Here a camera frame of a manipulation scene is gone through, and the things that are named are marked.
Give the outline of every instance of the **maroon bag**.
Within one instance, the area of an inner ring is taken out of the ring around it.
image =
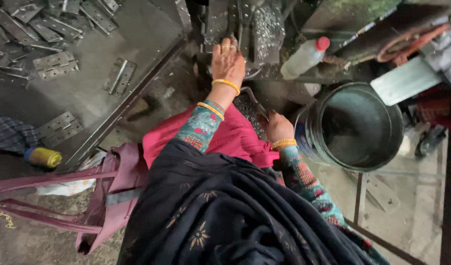
[[[147,183],[147,164],[142,151],[134,143],[112,147],[103,164],[74,173],[24,177],[0,181],[0,193],[27,187],[39,187],[75,180],[96,178],[96,186],[87,210],[82,214],[59,214],[15,199],[0,201],[0,211],[11,216],[79,232],[76,248],[91,253],[101,242],[125,226]]]

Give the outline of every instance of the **red bottle cap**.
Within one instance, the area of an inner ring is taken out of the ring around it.
[[[330,46],[330,40],[327,37],[320,37],[315,40],[315,47],[319,51],[325,51]]]

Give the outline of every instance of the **gold bangle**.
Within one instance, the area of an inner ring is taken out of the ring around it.
[[[198,106],[203,106],[205,108],[207,108],[208,110],[216,113],[217,116],[219,116],[219,118],[221,118],[221,120],[224,120],[224,116],[215,108],[211,107],[210,105],[203,103],[203,102],[198,102],[197,104]]]
[[[277,147],[281,147],[281,146],[288,146],[288,145],[294,145],[297,146],[298,143],[296,142],[296,139],[293,138],[289,138],[289,139],[281,139],[279,141],[274,142],[271,145],[271,150],[276,149]]]
[[[233,87],[237,91],[236,97],[238,95],[240,95],[240,88],[236,84],[232,83],[231,81],[228,81],[225,79],[216,79],[216,80],[212,81],[212,85],[217,84],[217,83],[223,83],[223,84],[227,84],[227,85]]]

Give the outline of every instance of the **checkered cloth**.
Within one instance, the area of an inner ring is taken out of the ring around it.
[[[18,120],[0,117],[0,150],[23,154],[31,147],[39,144],[33,126]]]

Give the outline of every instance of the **white plastic bottle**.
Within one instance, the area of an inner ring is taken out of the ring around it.
[[[327,37],[307,40],[281,67],[281,74],[285,80],[296,79],[311,67],[322,61],[325,50],[330,46]]]

